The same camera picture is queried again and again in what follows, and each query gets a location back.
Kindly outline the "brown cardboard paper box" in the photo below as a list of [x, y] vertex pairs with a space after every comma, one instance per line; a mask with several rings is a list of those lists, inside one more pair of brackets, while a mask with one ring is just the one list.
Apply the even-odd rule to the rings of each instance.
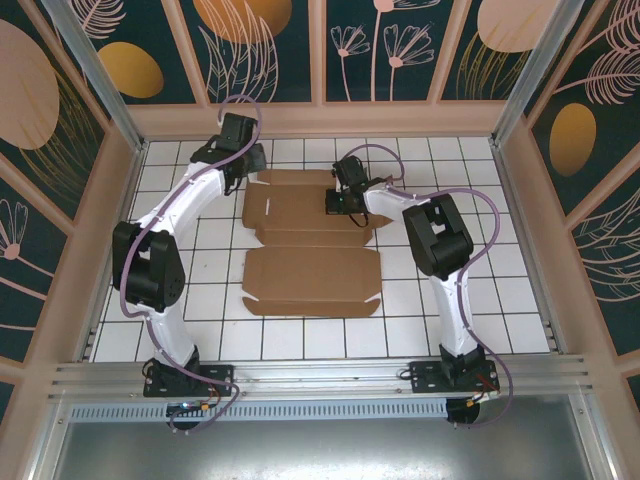
[[327, 170], [268, 169], [251, 176], [242, 223], [261, 245], [247, 252], [242, 288], [259, 316], [364, 318], [381, 304], [381, 259], [367, 248], [373, 215], [329, 215]]

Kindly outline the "grey metal sheet panel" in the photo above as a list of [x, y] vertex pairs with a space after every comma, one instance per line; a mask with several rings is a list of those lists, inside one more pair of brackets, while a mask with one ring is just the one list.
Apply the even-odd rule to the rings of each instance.
[[601, 480], [569, 402], [515, 400], [478, 429], [443, 419], [74, 422], [39, 480]]

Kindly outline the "small green circuit board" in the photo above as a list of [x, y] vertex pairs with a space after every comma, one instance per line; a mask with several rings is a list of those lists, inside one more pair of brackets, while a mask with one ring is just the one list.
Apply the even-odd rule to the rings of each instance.
[[201, 418], [209, 414], [216, 406], [215, 403], [205, 401], [169, 403], [166, 408], [166, 417]]

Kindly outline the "aluminium frame post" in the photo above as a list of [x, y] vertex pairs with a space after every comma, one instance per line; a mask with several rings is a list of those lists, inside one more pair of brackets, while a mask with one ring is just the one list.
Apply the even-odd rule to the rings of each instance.
[[141, 151], [144, 138], [136, 128], [121, 95], [109, 78], [93, 44], [78, 23], [71, 6], [66, 0], [42, 0], [42, 3], [74, 57], [83, 67], [89, 82], [94, 86], [120, 133], [133, 149]]
[[577, 20], [585, 0], [558, 0], [535, 48], [512, 89], [505, 108], [491, 134], [490, 146], [498, 151], [508, 140], [525, 107], [542, 82], [569, 31]]

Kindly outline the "thin aluminium side rail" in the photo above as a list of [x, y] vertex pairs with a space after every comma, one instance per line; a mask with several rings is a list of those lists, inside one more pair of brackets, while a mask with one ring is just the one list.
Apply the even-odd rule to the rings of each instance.
[[566, 341], [558, 323], [555, 309], [551, 302], [550, 292], [545, 284], [541, 264], [531, 236], [525, 211], [521, 204], [516, 184], [508, 169], [506, 157], [499, 146], [490, 139], [490, 148], [494, 155], [496, 168], [503, 185], [503, 191], [512, 217], [514, 230], [521, 247], [525, 267], [531, 283], [536, 305], [541, 316], [542, 324], [550, 331], [548, 343], [553, 353], [564, 355], [567, 353]]

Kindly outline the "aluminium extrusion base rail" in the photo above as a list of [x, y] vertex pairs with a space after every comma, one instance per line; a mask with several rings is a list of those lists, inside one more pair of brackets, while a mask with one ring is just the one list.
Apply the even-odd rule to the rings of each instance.
[[[503, 358], [516, 395], [585, 393], [594, 380], [578, 355], [507, 355]], [[411, 387], [400, 378], [402, 359], [240, 361], [234, 380], [242, 400], [407, 398]], [[142, 364], [60, 364], [48, 389], [50, 400], [125, 402], [143, 399]]]

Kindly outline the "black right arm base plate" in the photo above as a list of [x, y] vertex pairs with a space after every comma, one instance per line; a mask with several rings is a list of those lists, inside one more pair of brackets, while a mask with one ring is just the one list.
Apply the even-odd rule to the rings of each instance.
[[416, 361], [409, 364], [409, 377], [414, 393], [483, 393], [501, 390], [493, 361], [485, 360], [478, 367], [449, 380], [439, 361]]

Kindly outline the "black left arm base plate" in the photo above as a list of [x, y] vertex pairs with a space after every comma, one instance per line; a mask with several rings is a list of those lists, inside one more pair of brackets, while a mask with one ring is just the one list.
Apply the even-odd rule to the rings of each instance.
[[[196, 373], [220, 382], [233, 379], [232, 365], [200, 365]], [[143, 396], [146, 398], [208, 397], [215, 388], [221, 397], [230, 397], [228, 386], [211, 385], [184, 375], [173, 367], [153, 361], [144, 368]]]

